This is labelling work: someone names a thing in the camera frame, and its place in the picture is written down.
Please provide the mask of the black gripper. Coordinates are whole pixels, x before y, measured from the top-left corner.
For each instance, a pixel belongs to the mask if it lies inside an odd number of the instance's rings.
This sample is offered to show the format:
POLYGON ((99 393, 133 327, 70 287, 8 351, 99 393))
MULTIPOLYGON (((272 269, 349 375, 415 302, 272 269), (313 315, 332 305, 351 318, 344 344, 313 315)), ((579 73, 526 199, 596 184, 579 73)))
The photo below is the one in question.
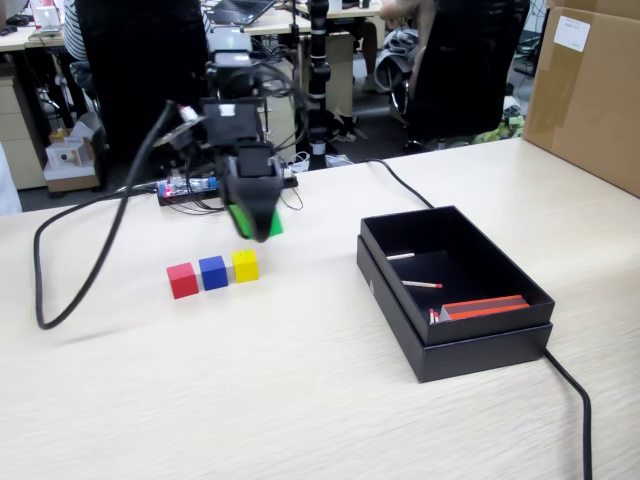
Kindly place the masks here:
POLYGON ((222 160, 222 199, 238 234, 264 243, 270 236, 283 179, 276 169, 272 148, 244 145, 235 159, 222 160))

